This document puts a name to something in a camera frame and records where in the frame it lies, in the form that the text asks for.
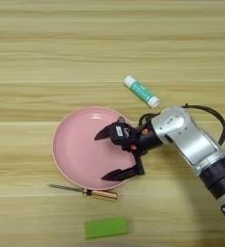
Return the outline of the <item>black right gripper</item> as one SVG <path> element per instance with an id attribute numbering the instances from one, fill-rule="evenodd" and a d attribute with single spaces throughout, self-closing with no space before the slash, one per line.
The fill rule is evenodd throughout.
<path id="1" fill-rule="evenodd" d="M 112 123 L 103 128 L 95 137 L 95 140 L 102 140 L 106 138 L 113 139 L 115 137 L 115 125 Z M 144 167 L 141 161 L 141 156 L 145 155 L 147 151 L 162 146 L 163 143 L 157 137 L 153 126 L 150 123 L 144 123 L 142 126 L 136 128 L 134 141 L 130 145 L 130 150 L 135 158 L 135 166 L 125 170 L 114 170 L 105 176 L 102 180 L 109 181 L 123 181 L 137 175 L 144 175 Z"/>

